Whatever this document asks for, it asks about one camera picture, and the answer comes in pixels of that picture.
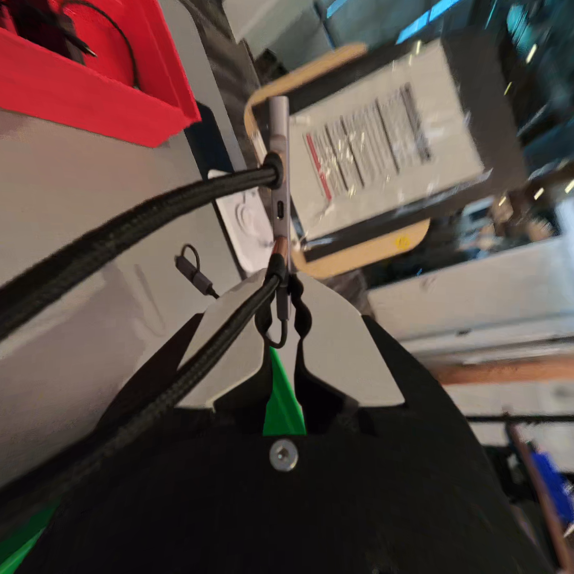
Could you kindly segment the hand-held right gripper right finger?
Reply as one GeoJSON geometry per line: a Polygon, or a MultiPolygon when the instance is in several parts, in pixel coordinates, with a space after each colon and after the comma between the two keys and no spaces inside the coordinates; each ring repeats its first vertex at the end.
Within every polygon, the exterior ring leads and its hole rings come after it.
{"type": "Polygon", "coordinates": [[[404,405],[405,398],[361,313],[303,272],[291,279],[294,328],[306,371],[359,407],[404,405]]]}

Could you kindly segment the dark grey usb hub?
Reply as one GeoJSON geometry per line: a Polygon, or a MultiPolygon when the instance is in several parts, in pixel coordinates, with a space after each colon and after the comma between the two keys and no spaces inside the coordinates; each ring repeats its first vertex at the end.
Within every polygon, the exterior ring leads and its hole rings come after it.
{"type": "Polygon", "coordinates": [[[271,188],[273,234],[291,246],[291,189],[289,161],[289,99],[281,95],[269,100],[269,151],[278,175],[271,188]]]}

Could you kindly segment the wooden acrylic sign stand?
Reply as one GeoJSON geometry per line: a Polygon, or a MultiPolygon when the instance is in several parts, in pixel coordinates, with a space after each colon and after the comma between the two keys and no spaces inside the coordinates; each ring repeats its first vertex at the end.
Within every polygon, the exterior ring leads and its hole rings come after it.
{"type": "Polygon", "coordinates": [[[244,122],[270,147],[289,104],[291,256],[325,279],[415,248],[430,220],[527,181],[498,51],[482,32],[339,48],[255,91],[244,122]]]}

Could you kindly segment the wooden standing desk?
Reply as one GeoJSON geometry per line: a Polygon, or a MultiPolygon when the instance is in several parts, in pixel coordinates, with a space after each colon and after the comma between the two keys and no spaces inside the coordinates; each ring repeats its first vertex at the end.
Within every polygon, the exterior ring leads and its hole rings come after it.
{"type": "Polygon", "coordinates": [[[557,514],[556,506],[548,487],[532,458],[531,449],[527,446],[526,442],[522,440],[515,424],[506,422],[505,430],[510,443],[518,454],[518,458],[525,467],[528,479],[532,484],[536,499],[541,508],[550,542],[560,567],[558,572],[573,573],[573,552],[563,537],[563,524],[557,514]]]}

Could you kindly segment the blue plastic bin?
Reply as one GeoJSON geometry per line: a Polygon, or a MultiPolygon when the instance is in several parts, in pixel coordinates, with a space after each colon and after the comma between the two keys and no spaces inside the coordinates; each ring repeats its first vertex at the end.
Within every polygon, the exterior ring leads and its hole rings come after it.
{"type": "Polygon", "coordinates": [[[538,470],[550,497],[556,507],[556,512],[563,523],[568,526],[573,523],[572,488],[547,452],[532,452],[532,460],[538,470]]]}

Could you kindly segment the red plastic bin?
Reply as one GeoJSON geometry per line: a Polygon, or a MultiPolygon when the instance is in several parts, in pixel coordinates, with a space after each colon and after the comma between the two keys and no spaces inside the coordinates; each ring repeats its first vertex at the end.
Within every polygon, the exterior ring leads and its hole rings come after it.
{"type": "Polygon", "coordinates": [[[1,109],[144,147],[202,121],[159,1],[1,1],[1,109]]]}

